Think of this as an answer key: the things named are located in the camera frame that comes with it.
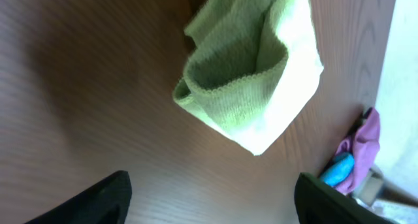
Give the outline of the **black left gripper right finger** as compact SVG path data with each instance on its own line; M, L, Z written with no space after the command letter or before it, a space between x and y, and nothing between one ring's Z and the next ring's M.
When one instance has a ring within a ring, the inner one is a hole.
M294 201L300 224L391 224L306 172L298 177Z

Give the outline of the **green cloth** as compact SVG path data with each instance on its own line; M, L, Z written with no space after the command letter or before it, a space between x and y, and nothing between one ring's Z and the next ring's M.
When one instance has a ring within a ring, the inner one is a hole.
M207 0L184 32L195 50L174 102L263 154L314 95L323 72L310 0Z

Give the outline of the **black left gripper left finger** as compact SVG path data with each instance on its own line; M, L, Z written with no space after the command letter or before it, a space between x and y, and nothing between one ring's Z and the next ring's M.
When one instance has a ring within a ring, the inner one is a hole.
M129 173L119 170L27 224L124 224L131 197Z

